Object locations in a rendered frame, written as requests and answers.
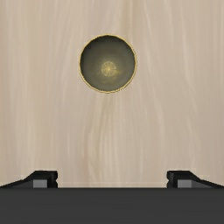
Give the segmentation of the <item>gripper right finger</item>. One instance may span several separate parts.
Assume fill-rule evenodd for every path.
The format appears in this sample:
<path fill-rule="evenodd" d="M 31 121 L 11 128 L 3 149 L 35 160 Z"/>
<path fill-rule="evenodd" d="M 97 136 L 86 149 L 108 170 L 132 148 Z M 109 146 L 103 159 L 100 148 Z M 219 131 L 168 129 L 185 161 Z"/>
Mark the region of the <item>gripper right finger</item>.
<path fill-rule="evenodd" d="M 223 185 L 200 179 L 190 171 L 168 171 L 166 177 L 168 188 L 223 188 Z"/>

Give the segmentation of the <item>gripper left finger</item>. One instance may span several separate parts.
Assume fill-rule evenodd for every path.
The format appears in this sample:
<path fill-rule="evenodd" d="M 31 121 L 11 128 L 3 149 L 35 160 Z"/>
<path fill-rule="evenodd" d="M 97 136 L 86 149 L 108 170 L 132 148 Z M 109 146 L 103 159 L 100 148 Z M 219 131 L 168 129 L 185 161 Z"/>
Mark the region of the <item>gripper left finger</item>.
<path fill-rule="evenodd" d="M 57 188 L 57 171 L 34 171 L 25 179 L 2 185 L 2 188 Z"/>

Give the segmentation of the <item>dark olive gold-rimmed bowl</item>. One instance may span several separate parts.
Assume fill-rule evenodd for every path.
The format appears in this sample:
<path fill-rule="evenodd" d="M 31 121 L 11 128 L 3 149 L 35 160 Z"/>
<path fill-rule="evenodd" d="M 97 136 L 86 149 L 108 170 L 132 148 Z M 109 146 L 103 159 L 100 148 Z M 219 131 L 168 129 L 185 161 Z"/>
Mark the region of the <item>dark olive gold-rimmed bowl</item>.
<path fill-rule="evenodd" d="M 137 56 L 126 39 L 103 34 L 83 47 L 79 70 L 83 81 L 93 90 L 116 93 L 132 82 L 137 70 Z"/>

